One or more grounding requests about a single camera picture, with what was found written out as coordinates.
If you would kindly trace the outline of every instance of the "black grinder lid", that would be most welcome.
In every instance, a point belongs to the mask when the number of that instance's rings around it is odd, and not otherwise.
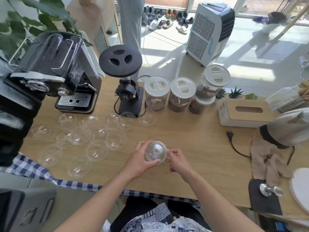
[[[129,45],[114,45],[104,50],[98,59],[100,68],[109,76],[122,78],[141,68],[141,53]]]

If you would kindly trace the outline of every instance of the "espresso machine drip tray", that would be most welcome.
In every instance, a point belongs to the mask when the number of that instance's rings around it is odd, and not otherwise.
[[[71,96],[60,97],[58,105],[71,107],[88,107],[91,94],[75,93]]]

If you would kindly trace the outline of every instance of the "air cooler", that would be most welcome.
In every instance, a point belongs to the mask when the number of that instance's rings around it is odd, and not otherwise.
[[[216,61],[233,31],[235,12],[225,3],[198,4],[186,54],[202,66]]]

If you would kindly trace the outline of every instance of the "tamping mat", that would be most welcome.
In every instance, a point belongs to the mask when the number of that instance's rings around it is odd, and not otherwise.
[[[268,197],[263,195],[260,191],[260,184],[262,183],[265,183],[265,180],[251,179],[249,182],[248,188],[252,210],[257,213],[282,215],[278,196],[275,194]]]

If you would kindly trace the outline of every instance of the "white slipper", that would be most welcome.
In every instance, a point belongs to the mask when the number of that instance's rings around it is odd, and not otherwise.
[[[178,30],[178,31],[180,31],[182,34],[184,34],[184,35],[186,35],[187,33],[188,33],[188,30],[187,30],[187,28],[185,27],[185,26],[180,26],[180,25],[177,25],[176,26],[176,29]]]
[[[150,30],[150,31],[155,30],[155,28],[156,28],[156,26],[157,26],[157,23],[158,23],[158,21],[157,21],[156,19],[154,19],[154,20],[150,23],[150,25],[149,25],[149,30]]]
[[[168,20],[166,21],[166,23],[163,25],[164,29],[168,29],[173,25],[173,21],[172,20]]]

